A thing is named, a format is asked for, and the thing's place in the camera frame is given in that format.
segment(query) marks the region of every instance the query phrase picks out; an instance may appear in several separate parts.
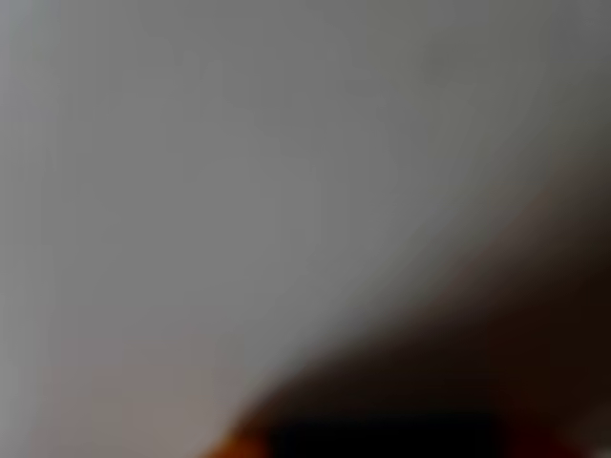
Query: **orange object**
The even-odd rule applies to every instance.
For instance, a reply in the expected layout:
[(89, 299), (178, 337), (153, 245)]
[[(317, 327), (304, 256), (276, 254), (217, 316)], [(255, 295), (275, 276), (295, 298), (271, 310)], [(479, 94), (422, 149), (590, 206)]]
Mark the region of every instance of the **orange object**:
[(230, 439), (206, 456), (207, 458), (269, 458), (269, 453), (263, 439), (241, 437)]

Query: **gray surface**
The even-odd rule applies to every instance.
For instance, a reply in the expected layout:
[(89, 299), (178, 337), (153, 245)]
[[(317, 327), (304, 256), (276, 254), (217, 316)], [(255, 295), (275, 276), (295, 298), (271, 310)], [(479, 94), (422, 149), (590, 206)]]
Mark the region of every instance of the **gray surface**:
[[(602, 0), (0, 8), (14, 458), (216, 440), (355, 323), (394, 313), (356, 308), (362, 281), (417, 293), (423, 247), (471, 253), (583, 160), (611, 50)], [(457, 242), (440, 254), (441, 231)]]

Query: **gray wall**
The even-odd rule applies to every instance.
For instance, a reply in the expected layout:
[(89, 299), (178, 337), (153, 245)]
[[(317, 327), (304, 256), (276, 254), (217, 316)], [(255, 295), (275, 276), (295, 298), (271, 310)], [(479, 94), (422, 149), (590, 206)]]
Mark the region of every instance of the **gray wall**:
[(3, 457), (191, 456), (397, 312), (355, 294), (429, 294), (423, 250), (450, 278), (606, 113), (603, 0), (0, 17)]

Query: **blurry dark shape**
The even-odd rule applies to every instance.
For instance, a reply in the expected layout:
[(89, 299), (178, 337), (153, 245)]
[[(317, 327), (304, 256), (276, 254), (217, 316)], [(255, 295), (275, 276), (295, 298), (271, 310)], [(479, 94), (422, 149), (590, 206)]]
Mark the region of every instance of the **blurry dark shape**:
[[(595, 145), (601, 155), (603, 143)], [(280, 386), (238, 432), (311, 418), (485, 410), (571, 433), (611, 398), (607, 170), (553, 183), (408, 324)]]

